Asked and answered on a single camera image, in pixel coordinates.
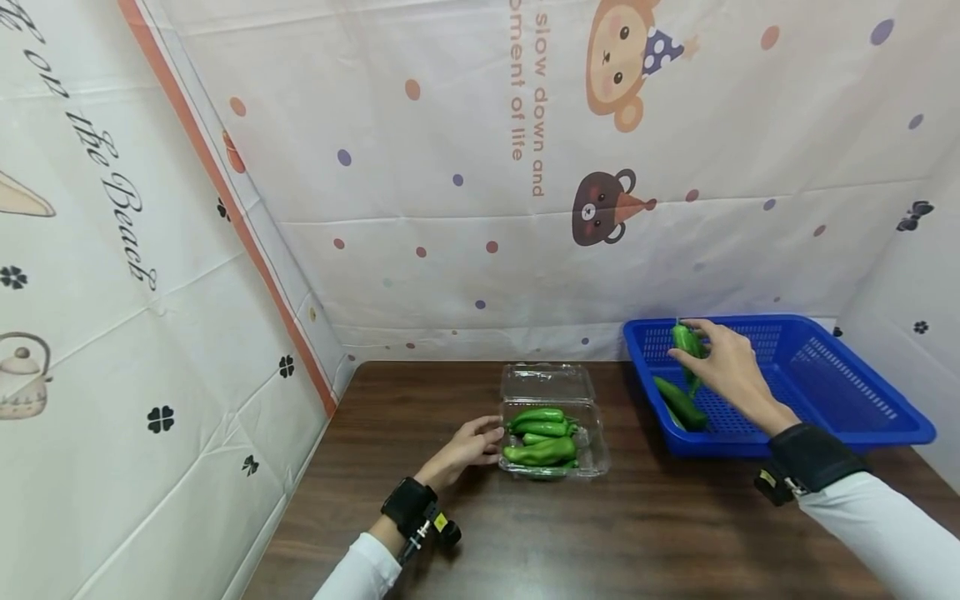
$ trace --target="cartoon bear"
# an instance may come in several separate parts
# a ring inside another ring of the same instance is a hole
[[[623,178],[630,182],[626,189],[620,182]],[[596,171],[584,177],[573,200],[573,241],[581,246],[619,242],[627,231],[627,219],[657,206],[656,198],[643,201],[631,196],[635,185],[636,175],[630,169],[615,176]]]
[[[593,17],[587,50],[587,104],[594,114],[613,114],[621,132],[643,118],[640,88],[672,60],[689,59],[696,36],[684,44],[654,26],[660,0],[601,0]]]

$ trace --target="blue mesh basket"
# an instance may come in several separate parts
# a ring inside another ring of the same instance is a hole
[[[750,338],[774,396],[800,419],[816,423],[857,452],[887,445],[929,444],[936,430],[903,395],[828,331],[798,315],[710,318]],[[769,438],[723,398],[701,386],[693,403],[709,418],[706,431],[687,432],[670,419],[654,375],[686,389],[673,347],[673,319],[630,321],[623,327],[640,383],[666,444],[676,456],[762,457]]]

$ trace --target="fabric wall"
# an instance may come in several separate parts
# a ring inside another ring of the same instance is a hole
[[[0,26],[0,598],[239,597],[350,362],[114,4]]]
[[[960,132],[949,0],[136,5],[359,360],[835,317]]]
[[[917,452],[960,492],[958,226],[960,147],[901,215],[896,239],[841,313],[834,334],[933,421],[936,442]]]

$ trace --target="person's left hand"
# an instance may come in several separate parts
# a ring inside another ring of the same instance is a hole
[[[464,423],[449,444],[427,461],[414,479],[439,492],[453,484],[470,465],[495,465],[500,460],[497,442],[501,438],[503,427],[497,415]]]

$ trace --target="brown tabletop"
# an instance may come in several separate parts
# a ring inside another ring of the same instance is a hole
[[[887,598],[796,505],[756,492],[756,463],[680,460],[629,363],[586,364],[610,472],[533,482],[469,469],[441,496],[463,530],[430,546],[391,598]],[[501,363],[367,363],[353,378],[254,572],[246,600],[309,599],[413,474],[464,421],[496,414]],[[960,533],[960,498],[913,450],[870,456],[876,474]]]

